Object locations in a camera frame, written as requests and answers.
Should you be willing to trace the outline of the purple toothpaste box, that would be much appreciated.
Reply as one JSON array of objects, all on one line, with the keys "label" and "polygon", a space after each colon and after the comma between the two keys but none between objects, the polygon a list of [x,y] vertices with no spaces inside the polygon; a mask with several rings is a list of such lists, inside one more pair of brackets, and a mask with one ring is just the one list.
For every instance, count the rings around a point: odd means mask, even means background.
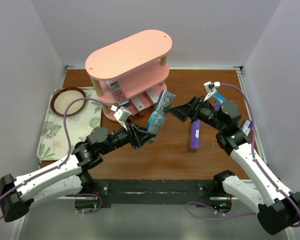
[{"label": "purple toothpaste box", "polygon": [[219,109],[221,108],[221,106],[222,106],[221,103],[217,103],[217,104],[214,105],[214,108],[215,108],[216,110],[219,110]]},{"label": "purple toothpaste box", "polygon": [[189,150],[191,152],[197,152],[200,147],[200,129],[201,121],[199,119],[191,123]]}]

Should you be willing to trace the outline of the blue toothpaste box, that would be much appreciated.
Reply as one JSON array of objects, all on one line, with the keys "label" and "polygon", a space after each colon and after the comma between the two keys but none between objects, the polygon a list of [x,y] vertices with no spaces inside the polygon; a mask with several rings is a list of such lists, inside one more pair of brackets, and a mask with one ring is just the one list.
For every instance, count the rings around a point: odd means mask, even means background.
[{"label": "blue toothpaste box", "polygon": [[219,92],[216,92],[214,95],[214,102],[216,104],[222,104],[223,102],[225,102],[227,99],[225,97],[223,97]]},{"label": "blue toothpaste box", "polygon": [[113,98],[119,106],[123,106],[125,108],[130,106],[129,99],[126,97],[124,91],[122,90],[122,88],[116,80],[108,80],[106,81],[106,84]]},{"label": "blue toothpaste box", "polygon": [[167,109],[170,108],[174,99],[175,95],[170,91],[161,91],[154,111],[148,120],[146,127],[148,132],[151,132],[156,136],[159,135],[168,114]]}]

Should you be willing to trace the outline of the red toothpaste box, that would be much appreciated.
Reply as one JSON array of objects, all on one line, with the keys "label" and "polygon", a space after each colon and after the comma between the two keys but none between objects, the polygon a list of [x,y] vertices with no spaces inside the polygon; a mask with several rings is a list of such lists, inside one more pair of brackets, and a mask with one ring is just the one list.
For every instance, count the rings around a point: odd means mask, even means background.
[{"label": "red toothpaste box", "polygon": [[137,109],[138,116],[142,116],[144,114],[144,110],[146,109],[145,105],[142,103],[139,97],[135,96],[130,99],[135,108]]},{"label": "red toothpaste box", "polygon": [[151,106],[155,105],[159,100],[158,94],[153,89],[148,89],[147,91],[144,92],[144,95]]}]

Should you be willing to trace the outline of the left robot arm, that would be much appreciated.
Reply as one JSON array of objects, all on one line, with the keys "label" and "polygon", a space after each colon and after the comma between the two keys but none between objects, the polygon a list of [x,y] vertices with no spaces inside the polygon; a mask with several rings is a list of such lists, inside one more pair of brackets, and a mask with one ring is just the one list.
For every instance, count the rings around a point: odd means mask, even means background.
[{"label": "left robot arm", "polygon": [[113,132],[99,126],[60,160],[21,176],[3,176],[0,179],[2,219],[6,223],[13,222],[50,199],[68,195],[93,196],[88,170],[102,163],[104,155],[124,145],[139,149],[157,136],[153,130],[133,123]]}]

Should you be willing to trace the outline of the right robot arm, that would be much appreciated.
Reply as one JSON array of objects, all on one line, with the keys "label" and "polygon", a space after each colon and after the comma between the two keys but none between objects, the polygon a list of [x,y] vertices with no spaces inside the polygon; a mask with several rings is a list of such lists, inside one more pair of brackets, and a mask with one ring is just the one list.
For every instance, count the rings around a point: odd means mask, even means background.
[{"label": "right robot arm", "polygon": [[241,113],[235,102],[227,100],[215,109],[208,101],[194,97],[184,105],[167,107],[164,112],[182,122],[188,118],[200,120],[218,130],[218,145],[241,166],[255,188],[230,171],[217,174],[214,179],[224,192],[256,214],[267,233],[275,235],[288,227],[300,227],[300,192],[285,186],[255,151],[254,144],[238,126]]}]

